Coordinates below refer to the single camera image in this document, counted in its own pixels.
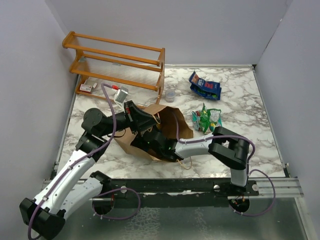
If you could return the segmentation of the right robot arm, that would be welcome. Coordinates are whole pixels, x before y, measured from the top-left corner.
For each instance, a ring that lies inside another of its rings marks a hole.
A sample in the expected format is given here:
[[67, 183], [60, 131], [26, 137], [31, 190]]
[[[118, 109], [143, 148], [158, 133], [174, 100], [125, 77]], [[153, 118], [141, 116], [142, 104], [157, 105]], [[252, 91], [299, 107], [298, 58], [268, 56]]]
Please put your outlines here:
[[255, 150], [254, 144], [222, 126], [212, 133], [190, 139], [169, 139], [160, 130], [153, 129], [142, 136], [137, 135], [131, 145], [169, 162], [212, 155], [230, 169], [229, 189], [234, 195], [240, 196], [248, 189], [248, 161], [252, 157], [249, 150]]

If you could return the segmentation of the brown paper bag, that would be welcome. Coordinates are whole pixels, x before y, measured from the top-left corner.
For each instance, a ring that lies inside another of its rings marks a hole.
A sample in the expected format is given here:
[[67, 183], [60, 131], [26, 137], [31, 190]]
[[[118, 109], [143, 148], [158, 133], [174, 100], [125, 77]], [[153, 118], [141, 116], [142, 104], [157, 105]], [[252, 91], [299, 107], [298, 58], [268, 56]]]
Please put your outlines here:
[[115, 139], [126, 154], [151, 161], [175, 163], [186, 157], [178, 154], [179, 140], [191, 140], [193, 130], [186, 123], [179, 108], [151, 104], [142, 109], [151, 115], [159, 114], [161, 124], [155, 125], [143, 134], [132, 133], [127, 127], [125, 134]]

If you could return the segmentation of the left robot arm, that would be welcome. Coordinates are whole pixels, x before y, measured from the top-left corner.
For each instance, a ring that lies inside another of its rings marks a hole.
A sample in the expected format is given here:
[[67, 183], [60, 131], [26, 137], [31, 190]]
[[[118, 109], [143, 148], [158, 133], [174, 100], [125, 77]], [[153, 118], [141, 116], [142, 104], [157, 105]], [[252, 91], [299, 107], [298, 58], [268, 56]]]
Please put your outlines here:
[[111, 186], [104, 180], [90, 177], [82, 185], [79, 179], [105, 153], [117, 131], [130, 128], [140, 133], [160, 123], [158, 115], [149, 114], [132, 101], [124, 104], [124, 111], [105, 116], [98, 108], [90, 108], [83, 116], [84, 133], [70, 159], [55, 178], [34, 198], [25, 198], [19, 205], [23, 222], [31, 232], [47, 240], [55, 238], [70, 215], [90, 198], [106, 197]]

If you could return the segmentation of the blue green chips bag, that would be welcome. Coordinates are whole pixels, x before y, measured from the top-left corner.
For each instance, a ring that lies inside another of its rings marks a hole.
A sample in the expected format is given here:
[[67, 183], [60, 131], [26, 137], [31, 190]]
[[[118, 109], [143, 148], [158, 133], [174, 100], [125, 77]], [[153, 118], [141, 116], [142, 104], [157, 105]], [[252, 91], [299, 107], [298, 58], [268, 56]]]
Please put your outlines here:
[[196, 93], [200, 97], [203, 97], [208, 100], [219, 101], [221, 99], [221, 91], [222, 91], [221, 87], [217, 90], [217, 93], [201, 90], [198, 86], [195, 86], [195, 85], [191, 85], [190, 89], [192, 92]]

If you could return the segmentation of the blue red chips bag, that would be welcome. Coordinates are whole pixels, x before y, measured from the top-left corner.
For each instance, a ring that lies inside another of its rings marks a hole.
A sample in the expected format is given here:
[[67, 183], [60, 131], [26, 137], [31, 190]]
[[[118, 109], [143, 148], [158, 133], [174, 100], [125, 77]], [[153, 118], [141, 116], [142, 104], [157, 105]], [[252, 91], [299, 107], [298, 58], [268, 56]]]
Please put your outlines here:
[[207, 81], [199, 77], [195, 71], [191, 74], [188, 80], [193, 87], [197, 87], [204, 92], [216, 95], [221, 92], [221, 86], [219, 82]]

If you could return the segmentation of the green snack packet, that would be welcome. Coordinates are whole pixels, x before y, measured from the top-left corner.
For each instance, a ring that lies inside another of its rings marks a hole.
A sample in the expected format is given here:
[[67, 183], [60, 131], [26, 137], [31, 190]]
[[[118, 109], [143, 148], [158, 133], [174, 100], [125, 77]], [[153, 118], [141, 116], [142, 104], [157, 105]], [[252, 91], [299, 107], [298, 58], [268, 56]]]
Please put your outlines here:
[[199, 112], [199, 128], [203, 133], [214, 132], [216, 127], [222, 126], [221, 120], [222, 111], [217, 108], [207, 108], [202, 104], [202, 109]]

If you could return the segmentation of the red white snack packets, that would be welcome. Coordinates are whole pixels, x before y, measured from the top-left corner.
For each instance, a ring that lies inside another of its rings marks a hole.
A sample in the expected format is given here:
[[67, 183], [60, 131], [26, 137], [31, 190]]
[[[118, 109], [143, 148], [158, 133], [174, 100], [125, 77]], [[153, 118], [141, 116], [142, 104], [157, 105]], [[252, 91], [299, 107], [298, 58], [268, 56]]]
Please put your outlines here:
[[200, 130], [199, 126], [199, 120], [200, 120], [200, 111], [193, 111], [192, 112], [192, 123], [195, 130], [202, 132]]

